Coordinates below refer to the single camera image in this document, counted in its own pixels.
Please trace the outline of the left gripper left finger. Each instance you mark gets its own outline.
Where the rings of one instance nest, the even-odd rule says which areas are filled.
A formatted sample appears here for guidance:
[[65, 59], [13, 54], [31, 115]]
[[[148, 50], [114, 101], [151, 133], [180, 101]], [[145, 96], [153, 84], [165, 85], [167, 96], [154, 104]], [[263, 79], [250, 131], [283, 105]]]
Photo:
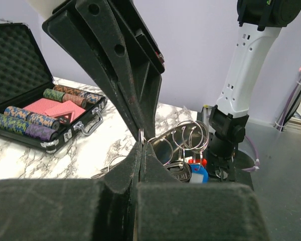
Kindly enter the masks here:
[[98, 179], [0, 180], [0, 240], [132, 240], [141, 154]]

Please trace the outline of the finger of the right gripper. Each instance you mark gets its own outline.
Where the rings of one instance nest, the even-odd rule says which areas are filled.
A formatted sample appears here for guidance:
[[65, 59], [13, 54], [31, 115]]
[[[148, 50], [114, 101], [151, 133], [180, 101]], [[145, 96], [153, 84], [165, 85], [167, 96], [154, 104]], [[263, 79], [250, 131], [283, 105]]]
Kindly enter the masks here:
[[136, 7], [132, 1], [77, 1], [75, 8], [108, 57], [136, 127], [153, 138], [163, 64]]
[[43, 23], [44, 32], [65, 50], [89, 75], [117, 108], [138, 139], [138, 127], [118, 87], [118, 77], [97, 38], [84, 22], [75, 4], [60, 4]]

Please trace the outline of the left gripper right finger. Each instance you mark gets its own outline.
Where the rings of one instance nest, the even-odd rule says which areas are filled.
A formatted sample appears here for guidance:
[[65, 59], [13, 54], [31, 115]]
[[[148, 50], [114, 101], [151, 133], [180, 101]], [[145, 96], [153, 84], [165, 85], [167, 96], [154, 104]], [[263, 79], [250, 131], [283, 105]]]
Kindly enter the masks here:
[[137, 239], [269, 240], [269, 234], [249, 186], [182, 183], [145, 143], [137, 185]]

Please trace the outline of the red keyring with keys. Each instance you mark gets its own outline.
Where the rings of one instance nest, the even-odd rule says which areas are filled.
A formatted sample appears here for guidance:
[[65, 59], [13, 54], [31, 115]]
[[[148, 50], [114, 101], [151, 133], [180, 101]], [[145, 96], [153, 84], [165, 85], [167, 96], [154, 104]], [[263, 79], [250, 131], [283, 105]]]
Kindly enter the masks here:
[[209, 130], [199, 120], [185, 120], [159, 137], [146, 141], [143, 131], [130, 151], [137, 155], [141, 182], [190, 183], [190, 164], [201, 164], [206, 169], [204, 151], [209, 142]]

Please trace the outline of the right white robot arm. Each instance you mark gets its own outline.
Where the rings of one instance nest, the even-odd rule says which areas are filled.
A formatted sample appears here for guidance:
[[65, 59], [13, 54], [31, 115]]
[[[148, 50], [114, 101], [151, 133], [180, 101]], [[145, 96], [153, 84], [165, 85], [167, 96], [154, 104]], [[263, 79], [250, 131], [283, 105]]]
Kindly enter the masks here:
[[[249, 102], [266, 55], [301, 1], [238, 1], [239, 32], [225, 84], [209, 123], [208, 150], [229, 159], [244, 139]], [[42, 28], [97, 83], [132, 135], [155, 135], [164, 58], [132, 1], [65, 1]]]

